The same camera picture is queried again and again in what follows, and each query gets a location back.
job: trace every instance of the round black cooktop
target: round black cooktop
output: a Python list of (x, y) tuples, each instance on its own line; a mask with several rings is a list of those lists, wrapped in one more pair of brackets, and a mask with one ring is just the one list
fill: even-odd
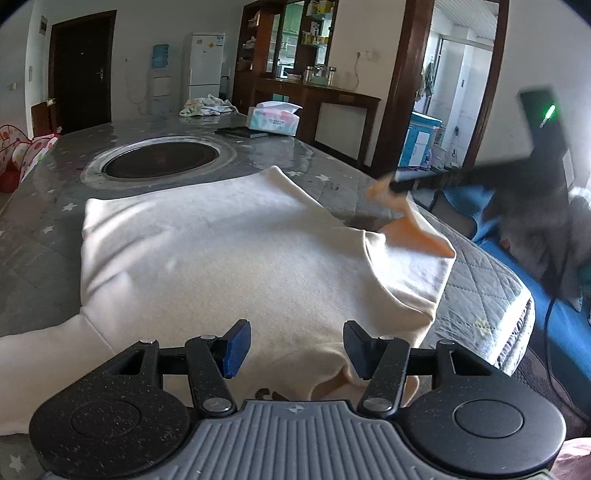
[(217, 150), (205, 144), (160, 143), (115, 157), (103, 167), (103, 172), (117, 179), (152, 179), (201, 167), (217, 157)]

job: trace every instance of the quilted fabric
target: quilted fabric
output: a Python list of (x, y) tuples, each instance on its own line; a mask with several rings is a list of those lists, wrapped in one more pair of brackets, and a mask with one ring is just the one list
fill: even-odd
[(530, 291), (508, 267), (426, 210), (421, 214), (457, 252), (435, 322), (421, 344), (453, 339), (511, 375), (534, 326)]

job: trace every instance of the gray ribbed plate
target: gray ribbed plate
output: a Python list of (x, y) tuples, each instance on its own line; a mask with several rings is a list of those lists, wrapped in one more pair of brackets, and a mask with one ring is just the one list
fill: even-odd
[[(344, 401), (249, 401), (205, 420), (172, 460), (139, 480), (450, 480), (417, 458), (392, 426)], [(534, 477), (547, 480), (545, 473)], [(46, 480), (59, 480), (53, 474)]]

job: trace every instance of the black cable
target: black cable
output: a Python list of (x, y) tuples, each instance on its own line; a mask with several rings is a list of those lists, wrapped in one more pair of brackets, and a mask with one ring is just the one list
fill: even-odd
[[(567, 232), (570, 232), (570, 222), (568, 222), (568, 224), (567, 224)], [(564, 253), (563, 263), (562, 263), (560, 272), (558, 274), (557, 287), (555, 289), (554, 294), (552, 295), (550, 303), (548, 304), (548, 309), (546, 310), (546, 317), (544, 319), (544, 344), (545, 344), (545, 351), (546, 351), (546, 365), (545, 365), (545, 367), (546, 367), (546, 373), (548, 373), (548, 380), (550, 382), (550, 386), (552, 387), (552, 390), (554, 390), (554, 393), (556, 394), (556, 396), (558, 396), (558, 398), (562, 401), (562, 403), (564, 403), (577, 416), (579, 416), (584, 421), (589, 423), (590, 422), (589, 417), (584, 412), (580, 411), (575, 405), (571, 405), (570, 400), (565, 400), (563, 398), (563, 396), (558, 392), (558, 389), (554, 386), (554, 383), (553, 383), (554, 372), (552, 370), (552, 360), (550, 357), (550, 342), (548, 341), (548, 330), (549, 330), (549, 326), (550, 326), (550, 316), (552, 315), (552, 309), (554, 308), (554, 304), (556, 303), (556, 300), (560, 296), (560, 288), (562, 286), (564, 273), (566, 272), (566, 266), (569, 262), (569, 251), (570, 251), (570, 244), (567, 243), (566, 252)]]

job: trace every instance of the silver screw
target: silver screw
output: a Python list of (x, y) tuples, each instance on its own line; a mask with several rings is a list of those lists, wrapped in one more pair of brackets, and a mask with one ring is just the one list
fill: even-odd
[(382, 397), (369, 397), (363, 401), (363, 407), (366, 410), (381, 413), (392, 408), (392, 402)]
[(213, 413), (223, 413), (232, 408), (232, 402), (227, 398), (213, 397), (203, 402), (203, 408)]

